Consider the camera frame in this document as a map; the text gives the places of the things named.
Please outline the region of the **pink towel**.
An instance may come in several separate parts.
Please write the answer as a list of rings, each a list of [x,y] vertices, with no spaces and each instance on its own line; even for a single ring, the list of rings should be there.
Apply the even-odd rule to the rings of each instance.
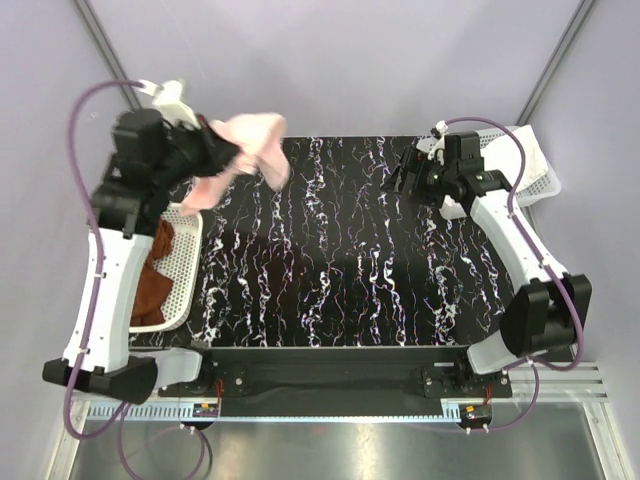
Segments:
[[[273,191],[280,191],[290,176],[290,164],[283,149],[286,119],[278,113],[239,114],[226,121],[210,123],[213,132],[239,148],[239,153],[221,173],[196,176],[192,190],[182,200],[183,216],[218,205],[223,194],[241,175],[260,172]]]

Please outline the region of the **brown towel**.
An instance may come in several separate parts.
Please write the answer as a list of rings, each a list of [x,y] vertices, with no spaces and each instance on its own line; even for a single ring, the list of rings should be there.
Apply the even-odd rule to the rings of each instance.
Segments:
[[[155,263],[172,253],[173,238],[171,224],[160,219],[153,245],[141,270],[131,327],[158,326],[165,322],[161,308],[172,290],[173,280],[157,271]]]

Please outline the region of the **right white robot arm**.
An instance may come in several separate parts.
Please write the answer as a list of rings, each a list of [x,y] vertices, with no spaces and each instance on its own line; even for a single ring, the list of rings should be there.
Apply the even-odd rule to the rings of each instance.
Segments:
[[[484,231],[512,282],[514,296],[498,331],[470,345],[466,364],[454,371],[460,393],[476,396],[488,387],[489,374],[571,345],[581,361],[591,283],[570,274],[544,246],[505,175],[486,169],[476,132],[443,134],[428,152],[406,148],[383,187],[433,207],[456,201]]]

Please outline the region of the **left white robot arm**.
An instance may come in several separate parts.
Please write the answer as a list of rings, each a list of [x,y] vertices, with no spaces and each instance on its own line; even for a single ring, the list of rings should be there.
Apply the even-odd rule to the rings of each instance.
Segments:
[[[140,405],[182,384],[196,396],[216,372],[192,348],[133,350],[129,327],[140,275],[171,190],[200,173],[219,173],[239,149],[205,118],[186,110],[143,108],[121,114],[114,153],[88,207],[89,261],[75,331],[63,355],[43,366],[44,381]]]

